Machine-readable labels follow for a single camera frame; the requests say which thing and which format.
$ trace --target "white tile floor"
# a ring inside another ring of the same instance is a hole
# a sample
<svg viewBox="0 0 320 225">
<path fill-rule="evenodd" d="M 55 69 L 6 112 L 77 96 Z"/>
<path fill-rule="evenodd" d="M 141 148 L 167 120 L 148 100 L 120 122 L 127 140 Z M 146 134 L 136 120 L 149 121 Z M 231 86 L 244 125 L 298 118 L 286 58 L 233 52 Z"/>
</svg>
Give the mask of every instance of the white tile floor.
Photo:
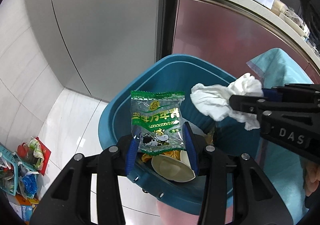
<svg viewBox="0 0 320 225">
<path fill-rule="evenodd" d="M 102 152 L 98 123 L 108 104 L 64 89 L 53 105 L 39 134 L 52 151 L 44 177 L 39 177 L 39 194 L 44 195 L 61 169 L 76 153 L 91 156 Z M 126 177 L 119 177 L 121 202 L 127 225 L 162 225 L 156 198 Z M 96 211 L 96 175 L 91 186 L 92 222 L 98 223 Z"/>
</svg>

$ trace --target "blue trash bin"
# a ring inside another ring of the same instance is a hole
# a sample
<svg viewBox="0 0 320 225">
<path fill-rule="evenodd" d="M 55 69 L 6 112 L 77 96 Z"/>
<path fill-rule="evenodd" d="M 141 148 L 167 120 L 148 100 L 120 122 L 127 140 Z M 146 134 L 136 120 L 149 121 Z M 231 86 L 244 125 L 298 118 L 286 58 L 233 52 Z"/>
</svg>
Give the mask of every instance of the blue trash bin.
<svg viewBox="0 0 320 225">
<path fill-rule="evenodd" d="M 190 90 L 197 83 L 228 86 L 235 77 L 220 68 L 189 55 L 170 55 L 155 63 L 147 71 L 123 89 L 103 111 L 98 134 L 103 149 L 115 145 L 118 139 L 131 133 L 131 90 L 150 92 L 184 91 L 186 98 L 181 104 L 182 116 L 197 125 L 204 133 L 214 121 L 202 115 L 192 104 Z M 217 122 L 216 146 L 230 155 L 244 152 L 256 157 L 260 136 L 259 130 L 247 131 L 243 123 L 232 118 Z M 153 171 L 150 163 L 137 158 L 134 169 L 127 176 L 132 182 L 156 197 L 161 202 L 184 212 L 199 215 L 204 193 L 205 176 L 196 177 L 186 183 L 172 182 Z M 229 199 L 232 185 L 229 180 Z"/>
</svg>

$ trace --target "crumpled tissue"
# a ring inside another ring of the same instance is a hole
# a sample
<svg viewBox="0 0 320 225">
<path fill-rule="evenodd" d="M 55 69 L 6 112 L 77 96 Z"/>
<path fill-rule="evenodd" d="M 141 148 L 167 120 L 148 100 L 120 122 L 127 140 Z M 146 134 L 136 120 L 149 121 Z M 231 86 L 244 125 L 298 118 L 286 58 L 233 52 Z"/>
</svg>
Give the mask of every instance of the crumpled tissue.
<svg viewBox="0 0 320 225">
<path fill-rule="evenodd" d="M 229 105 L 231 95 L 263 96 L 262 84 L 259 80 L 244 74 L 228 87 L 219 84 L 204 86 L 196 84 L 191 89 L 190 98 L 195 107 L 204 115 L 210 116 L 215 121 L 221 121 L 227 116 L 238 122 L 245 122 L 245 129 L 260 128 L 257 115 L 246 112 L 234 111 Z"/>
</svg>

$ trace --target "snack wrapper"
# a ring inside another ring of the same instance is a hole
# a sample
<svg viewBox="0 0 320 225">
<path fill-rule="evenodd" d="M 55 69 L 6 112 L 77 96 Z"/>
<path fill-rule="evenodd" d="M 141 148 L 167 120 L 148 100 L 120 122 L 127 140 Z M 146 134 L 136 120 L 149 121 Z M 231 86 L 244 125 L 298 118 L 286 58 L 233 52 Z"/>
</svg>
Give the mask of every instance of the snack wrapper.
<svg viewBox="0 0 320 225">
<path fill-rule="evenodd" d="M 43 156 L 43 152 L 41 149 L 41 145 L 40 142 L 33 138 L 29 143 L 28 143 L 28 147 L 31 148 L 33 150 L 33 155 L 35 158 L 38 158 L 38 161 L 36 162 L 36 164 L 34 165 L 35 168 L 37 170 L 42 170 L 43 167 L 43 161 L 44 161 L 44 156 Z"/>
<path fill-rule="evenodd" d="M 173 151 L 168 151 L 168 152 L 163 152 L 161 153 L 162 155 L 172 157 L 174 159 L 180 160 L 180 150 L 173 150 Z M 146 163 L 150 159 L 152 159 L 153 156 L 148 155 L 148 154 L 143 154 L 141 157 L 142 162 Z"/>
<path fill-rule="evenodd" d="M 131 132 L 138 150 L 156 156 L 184 150 L 180 104 L 184 92 L 131 91 Z"/>
</svg>

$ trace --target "gray refrigerator door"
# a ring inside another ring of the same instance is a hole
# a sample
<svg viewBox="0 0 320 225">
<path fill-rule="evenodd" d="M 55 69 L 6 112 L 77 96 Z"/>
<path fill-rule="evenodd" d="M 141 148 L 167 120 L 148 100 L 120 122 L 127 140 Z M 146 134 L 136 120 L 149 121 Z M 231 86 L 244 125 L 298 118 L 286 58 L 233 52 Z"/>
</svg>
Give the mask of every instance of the gray refrigerator door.
<svg viewBox="0 0 320 225">
<path fill-rule="evenodd" d="M 25 0 L 28 17 L 45 58 L 63 86 L 90 95 L 63 43 L 51 0 Z"/>
<path fill-rule="evenodd" d="M 66 47 L 92 96 L 111 101 L 156 61 L 159 0 L 52 3 Z"/>
</svg>

